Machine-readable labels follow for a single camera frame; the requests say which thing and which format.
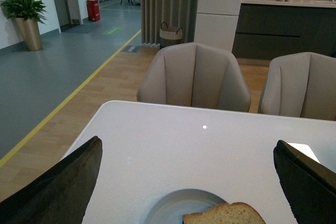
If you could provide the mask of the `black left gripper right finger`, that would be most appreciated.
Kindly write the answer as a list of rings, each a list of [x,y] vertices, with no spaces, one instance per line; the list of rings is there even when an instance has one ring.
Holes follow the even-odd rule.
[[[335,172],[279,140],[274,166],[297,223],[335,223]]]

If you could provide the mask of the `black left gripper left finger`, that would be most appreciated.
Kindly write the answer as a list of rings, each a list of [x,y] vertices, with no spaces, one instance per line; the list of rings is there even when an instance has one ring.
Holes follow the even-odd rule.
[[[1,223],[82,223],[96,185],[102,141],[94,136],[1,202]]]

